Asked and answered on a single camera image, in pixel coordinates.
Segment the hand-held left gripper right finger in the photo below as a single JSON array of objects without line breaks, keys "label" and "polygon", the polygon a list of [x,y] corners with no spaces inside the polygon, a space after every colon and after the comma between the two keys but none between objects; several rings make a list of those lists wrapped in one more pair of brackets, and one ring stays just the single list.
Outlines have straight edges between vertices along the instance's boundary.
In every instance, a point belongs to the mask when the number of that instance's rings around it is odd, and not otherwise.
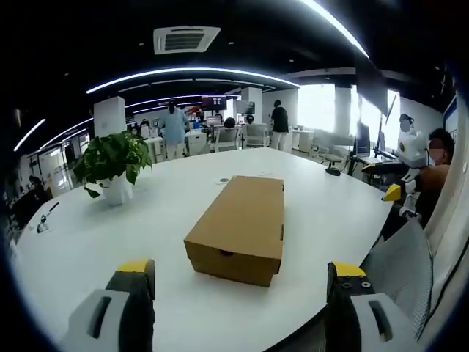
[{"label": "hand-held left gripper right finger", "polygon": [[413,351],[410,321],[356,265],[328,263],[326,351]]}]

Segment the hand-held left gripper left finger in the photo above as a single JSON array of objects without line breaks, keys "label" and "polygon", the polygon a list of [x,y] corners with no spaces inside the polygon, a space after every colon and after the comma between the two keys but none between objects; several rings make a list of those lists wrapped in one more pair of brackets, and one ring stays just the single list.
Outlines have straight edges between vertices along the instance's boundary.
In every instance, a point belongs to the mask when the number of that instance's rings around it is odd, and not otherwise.
[{"label": "hand-held left gripper left finger", "polygon": [[131,260],[69,317],[61,351],[152,351],[155,261]]}]

